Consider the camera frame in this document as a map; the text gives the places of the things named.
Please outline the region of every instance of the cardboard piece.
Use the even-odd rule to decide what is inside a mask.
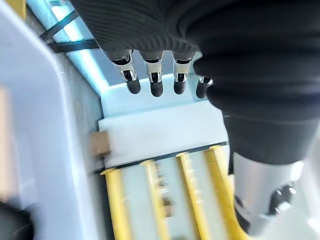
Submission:
[[[110,154],[109,134],[107,131],[93,132],[90,136],[91,154],[101,156]]]

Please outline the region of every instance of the yellow bar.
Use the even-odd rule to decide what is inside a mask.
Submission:
[[[197,238],[200,240],[210,240],[211,237],[202,206],[202,199],[191,162],[185,153],[178,154],[176,158],[185,185],[185,195],[190,205],[190,213],[194,218],[193,224],[197,233]]]
[[[6,2],[23,20],[26,20],[26,0],[6,0]]]
[[[169,231],[166,222],[164,201],[161,198],[160,186],[157,177],[156,164],[152,160],[141,163],[145,167],[145,174],[149,185],[150,196],[154,209],[155,221],[158,228],[159,239],[169,240]]]
[[[132,240],[121,170],[108,169],[100,175],[105,175],[115,240]]]
[[[204,151],[204,158],[209,170],[213,190],[219,202],[228,239],[248,239],[236,218],[233,190],[226,172],[227,166],[224,164],[226,161],[222,153],[222,148],[219,146],[211,147],[209,150]]]

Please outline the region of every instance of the white plastic bin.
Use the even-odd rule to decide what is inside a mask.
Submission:
[[[98,239],[70,101],[52,53],[0,0],[0,85],[8,89],[21,208],[35,239]]]

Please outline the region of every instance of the black fingertip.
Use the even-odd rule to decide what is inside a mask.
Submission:
[[[174,81],[173,90],[176,94],[183,94],[186,89],[186,82]]]
[[[135,80],[135,81],[127,81],[126,85],[130,91],[130,93],[132,94],[138,94],[140,92],[140,82],[139,80]]]
[[[164,92],[164,87],[161,82],[151,82],[150,83],[151,93],[155,97],[160,97]]]
[[[201,83],[198,81],[198,85],[196,86],[195,94],[198,98],[204,99],[207,96],[207,88],[209,85],[207,83]]]

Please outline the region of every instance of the gray wall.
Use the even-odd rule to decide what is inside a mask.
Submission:
[[[27,9],[25,22],[37,35],[45,31],[44,27],[29,9]],[[100,96],[91,88],[86,79],[84,79],[66,55],[62,53],[56,54],[56,59],[59,63],[63,80],[66,83],[67,93],[71,96],[72,100],[70,104],[73,115],[75,116],[74,127],[82,149],[82,154],[84,155],[84,164],[86,166],[96,215],[96,224],[100,234],[99,239],[106,239],[100,190],[98,187],[99,176],[94,173],[95,169],[99,167],[99,162],[97,159],[91,157],[89,152],[90,133],[98,131],[98,120],[103,118]]]

